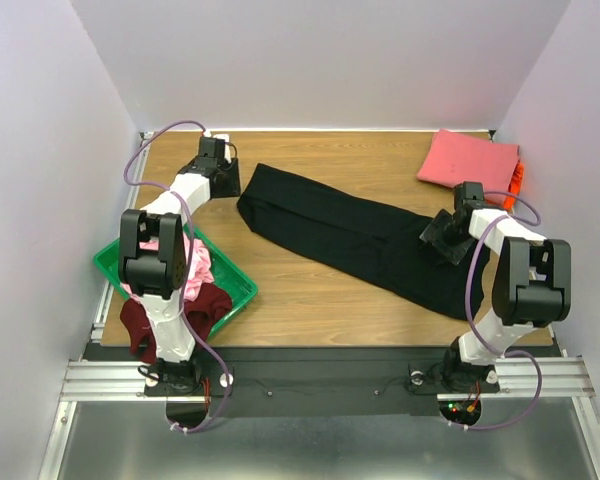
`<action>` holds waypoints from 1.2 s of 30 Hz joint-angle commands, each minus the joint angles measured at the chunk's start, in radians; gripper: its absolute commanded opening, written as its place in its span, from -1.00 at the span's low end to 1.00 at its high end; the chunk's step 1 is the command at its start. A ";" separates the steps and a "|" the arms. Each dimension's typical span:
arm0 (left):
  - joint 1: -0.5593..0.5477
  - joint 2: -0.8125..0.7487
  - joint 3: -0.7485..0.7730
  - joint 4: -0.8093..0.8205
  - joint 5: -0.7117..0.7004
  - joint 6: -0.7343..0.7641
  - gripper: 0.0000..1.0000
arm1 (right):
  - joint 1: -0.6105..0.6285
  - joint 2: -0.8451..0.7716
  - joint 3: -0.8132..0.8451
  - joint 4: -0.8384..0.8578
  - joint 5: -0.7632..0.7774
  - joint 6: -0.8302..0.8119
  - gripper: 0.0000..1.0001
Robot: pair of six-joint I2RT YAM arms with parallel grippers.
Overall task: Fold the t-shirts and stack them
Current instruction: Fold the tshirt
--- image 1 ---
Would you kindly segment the black t shirt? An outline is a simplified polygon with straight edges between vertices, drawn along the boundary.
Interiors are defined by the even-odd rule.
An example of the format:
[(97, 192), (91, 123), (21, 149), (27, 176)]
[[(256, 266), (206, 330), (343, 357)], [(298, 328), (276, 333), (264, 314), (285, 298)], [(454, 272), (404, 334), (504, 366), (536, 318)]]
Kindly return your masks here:
[[(249, 229), (293, 253), (395, 293), (428, 310), (463, 320), (468, 259), (438, 262), (420, 246), (428, 216), (354, 197), (265, 164), (237, 202)], [(484, 299), (481, 251), (471, 305)]]

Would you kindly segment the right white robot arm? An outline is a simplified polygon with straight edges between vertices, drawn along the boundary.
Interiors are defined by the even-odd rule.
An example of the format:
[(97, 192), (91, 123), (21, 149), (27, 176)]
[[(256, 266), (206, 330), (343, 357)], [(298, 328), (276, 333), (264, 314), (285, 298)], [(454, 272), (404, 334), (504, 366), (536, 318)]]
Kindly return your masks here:
[[(453, 189), (453, 211), (440, 210), (421, 233), (426, 252), (443, 264), (468, 259), (464, 312), (469, 332), (456, 338), (440, 366), (444, 386), (462, 390), (469, 384), (494, 384), (494, 364), (523, 336), (564, 320), (571, 307), (571, 246), (535, 232), (541, 216), (521, 218), (488, 203), (479, 182)], [(491, 307), (480, 319), (471, 305), (481, 251), (498, 257)]]

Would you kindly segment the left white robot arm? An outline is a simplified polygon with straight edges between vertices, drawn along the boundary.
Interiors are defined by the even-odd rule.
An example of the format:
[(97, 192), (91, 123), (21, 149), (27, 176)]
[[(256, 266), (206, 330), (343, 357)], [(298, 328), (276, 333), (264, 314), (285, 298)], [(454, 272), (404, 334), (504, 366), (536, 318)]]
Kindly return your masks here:
[(203, 371), (193, 363), (196, 337), (184, 313), (194, 260), (184, 226), (210, 200), (240, 195), (237, 148), (227, 135), (204, 134), (197, 155), (171, 185), (153, 186), (161, 190), (154, 201), (121, 216), (118, 275), (142, 306), (155, 340), (156, 360), (141, 370), (147, 384), (187, 395), (201, 386)]

